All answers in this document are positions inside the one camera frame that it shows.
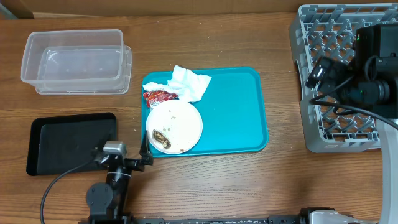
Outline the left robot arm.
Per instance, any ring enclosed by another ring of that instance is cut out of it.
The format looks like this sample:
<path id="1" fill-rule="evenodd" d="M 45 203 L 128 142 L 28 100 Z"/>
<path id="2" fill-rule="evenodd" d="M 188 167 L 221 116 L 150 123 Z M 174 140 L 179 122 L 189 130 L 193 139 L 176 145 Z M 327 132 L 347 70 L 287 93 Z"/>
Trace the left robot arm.
<path id="1" fill-rule="evenodd" d="M 149 147 L 149 134 L 144 134 L 139 154 L 140 159 L 126 157 L 126 145 L 121 141 L 106 139 L 95 151 L 94 161 L 107 168 L 105 182 L 93 184 L 86 193 L 89 206 L 89 223 L 135 223 L 132 215 L 125 211 L 131 174 L 143 172 L 145 166 L 154 162 Z"/>

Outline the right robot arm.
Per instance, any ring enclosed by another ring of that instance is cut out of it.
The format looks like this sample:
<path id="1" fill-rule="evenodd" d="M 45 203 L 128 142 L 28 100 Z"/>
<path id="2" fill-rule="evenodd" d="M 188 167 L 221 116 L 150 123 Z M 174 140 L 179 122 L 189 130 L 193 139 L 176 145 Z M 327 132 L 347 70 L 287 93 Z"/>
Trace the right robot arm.
<path id="1" fill-rule="evenodd" d="M 356 31 L 354 57 L 345 65 L 320 57 L 305 86 L 320 96 L 309 102 L 377 120 L 382 151 L 380 223 L 397 223 L 397 24 Z"/>

